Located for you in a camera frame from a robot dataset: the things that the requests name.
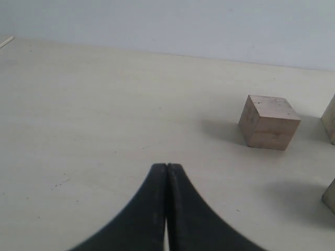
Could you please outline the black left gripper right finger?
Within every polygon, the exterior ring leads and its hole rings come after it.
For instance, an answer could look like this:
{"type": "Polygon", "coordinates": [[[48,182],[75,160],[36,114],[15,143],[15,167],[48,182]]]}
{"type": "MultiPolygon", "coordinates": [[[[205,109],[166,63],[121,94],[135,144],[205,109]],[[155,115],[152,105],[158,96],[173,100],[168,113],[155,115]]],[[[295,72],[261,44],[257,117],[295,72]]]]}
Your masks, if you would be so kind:
{"type": "Polygon", "coordinates": [[[227,224],[197,192],[180,164],[167,165],[170,250],[264,250],[227,224]]]}

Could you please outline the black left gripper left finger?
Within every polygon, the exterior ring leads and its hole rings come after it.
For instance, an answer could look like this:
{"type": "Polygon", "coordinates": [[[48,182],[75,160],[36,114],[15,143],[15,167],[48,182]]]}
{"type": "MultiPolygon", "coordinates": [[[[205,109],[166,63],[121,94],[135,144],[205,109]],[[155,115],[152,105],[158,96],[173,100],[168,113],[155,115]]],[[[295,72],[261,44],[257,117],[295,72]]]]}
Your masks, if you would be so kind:
{"type": "Polygon", "coordinates": [[[153,164],[129,203],[72,250],[164,250],[166,182],[166,164],[153,164]]]}

